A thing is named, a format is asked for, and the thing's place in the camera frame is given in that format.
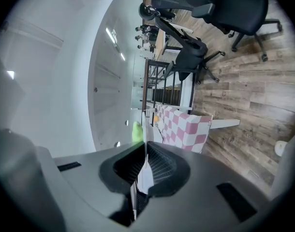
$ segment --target chair base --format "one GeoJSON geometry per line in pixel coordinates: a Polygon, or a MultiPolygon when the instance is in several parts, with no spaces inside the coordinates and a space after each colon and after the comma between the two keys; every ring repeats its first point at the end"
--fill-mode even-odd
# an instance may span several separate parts
{"type": "MultiPolygon", "coordinates": [[[[263,25],[265,25],[265,24],[275,24],[275,23],[277,23],[277,26],[278,26],[278,30],[279,30],[279,32],[282,32],[283,27],[282,27],[282,24],[281,24],[280,20],[278,20],[278,19],[266,19],[266,20],[264,21],[263,25]]],[[[243,36],[244,36],[243,33],[239,33],[239,34],[238,34],[237,38],[235,39],[235,41],[234,41],[234,43],[233,43],[233,45],[232,45],[232,47],[231,47],[231,50],[232,50],[233,52],[236,52],[236,51],[237,51],[236,46],[237,46],[238,43],[242,40],[243,36]]],[[[255,37],[256,41],[258,42],[258,44],[259,44],[259,46],[260,46],[260,48],[261,48],[261,50],[262,50],[262,52],[263,52],[263,54],[262,54],[262,56],[261,56],[262,61],[263,61],[263,62],[266,62],[266,61],[268,60],[268,56],[267,56],[267,52],[266,52],[266,50],[265,50],[265,48],[264,48],[264,46],[263,46],[263,43],[262,43],[261,39],[258,37],[257,34],[254,34],[254,37],[255,37]]]]}
{"type": "Polygon", "coordinates": [[[197,68],[197,72],[196,72],[196,78],[195,78],[195,83],[196,84],[201,84],[201,82],[199,81],[199,77],[200,77],[200,71],[201,69],[205,69],[207,74],[216,82],[218,83],[220,80],[219,78],[215,77],[212,72],[209,70],[208,66],[206,65],[207,62],[209,62],[210,60],[212,60],[213,58],[217,57],[218,55],[222,55],[222,56],[225,56],[226,53],[225,52],[221,52],[221,51],[217,51],[215,53],[213,53],[212,55],[206,57],[204,59],[204,61],[198,66],[197,68]]]}

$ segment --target black slot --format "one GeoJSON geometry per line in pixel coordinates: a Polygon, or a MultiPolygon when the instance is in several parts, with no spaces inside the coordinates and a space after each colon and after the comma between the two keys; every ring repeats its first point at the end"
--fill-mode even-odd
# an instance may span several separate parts
{"type": "Polygon", "coordinates": [[[78,163],[77,161],[75,162],[71,162],[71,163],[68,163],[68,164],[64,164],[64,165],[60,165],[60,166],[57,166],[59,171],[66,171],[66,170],[69,170],[69,169],[72,169],[72,168],[76,168],[76,167],[79,167],[79,166],[82,166],[80,163],[78,163]]]}
{"type": "Polygon", "coordinates": [[[240,222],[256,214],[256,210],[230,183],[220,184],[217,189],[228,202],[240,222]]]}

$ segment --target office chair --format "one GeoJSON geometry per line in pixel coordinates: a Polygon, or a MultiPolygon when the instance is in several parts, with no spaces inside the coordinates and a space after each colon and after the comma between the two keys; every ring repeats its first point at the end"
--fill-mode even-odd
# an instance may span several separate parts
{"type": "Polygon", "coordinates": [[[267,61],[267,53],[256,32],[264,24],[274,24],[282,31],[278,19],[266,19],[268,0],[152,0],[151,6],[146,6],[145,20],[152,20],[158,9],[182,9],[192,12],[192,17],[203,18],[224,34],[234,31],[228,37],[232,38],[235,32],[238,36],[232,45],[232,51],[237,51],[237,45],[244,35],[254,36],[263,54],[263,61],[267,61]]]}
{"type": "MultiPolygon", "coordinates": [[[[143,9],[144,9],[144,5],[141,4],[139,8],[140,15],[143,9]]],[[[178,71],[179,79],[180,81],[183,81],[186,79],[186,77],[190,73],[196,73],[195,82],[197,84],[200,84],[200,81],[199,81],[200,72],[202,69],[205,69],[208,75],[215,82],[218,83],[220,81],[219,78],[215,77],[212,74],[212,72],[207,67],[206,63],[218,55],[225,56],[224,52],[217,51],[216,53],[205,58],[205,55],[207,54],[208,49],[206,44],[203,43],[201,39],[192,38],[184,30],[182,30],[183,32],[183,35],[182,35],[181,33],[179,33],[179,31],[177,31],[174,27],[172,27],[170,23],[163,20],[159,14],[157,14],[155,17],[155,23],[161,30],[165,31],[166,34],[169,34],[172,37],[174,37],[182,45],[182,47],[180,48],[175,47],[175,49],[180,50],[176,58],[176,64],[169,65],[164,75],[164,78],[166,78],[171,71],[174,71],[174,72],[178,71]]]]}

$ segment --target chair wheel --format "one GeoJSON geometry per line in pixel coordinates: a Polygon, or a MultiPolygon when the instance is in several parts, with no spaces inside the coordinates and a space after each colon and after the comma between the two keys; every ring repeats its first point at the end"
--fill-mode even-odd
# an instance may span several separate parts
{"type": "Polygon", "coordinates": [[[282,30],[283,30],[283,26],[281,23],[278,23],[278,30],[279,30],[279,32],[282,32],[282,30]]]}
{"type": "Polygon", "coordinates": [[[262,54],[262,61],[266,62],[268,60],[268,57],[266,54],[262,54]]]}

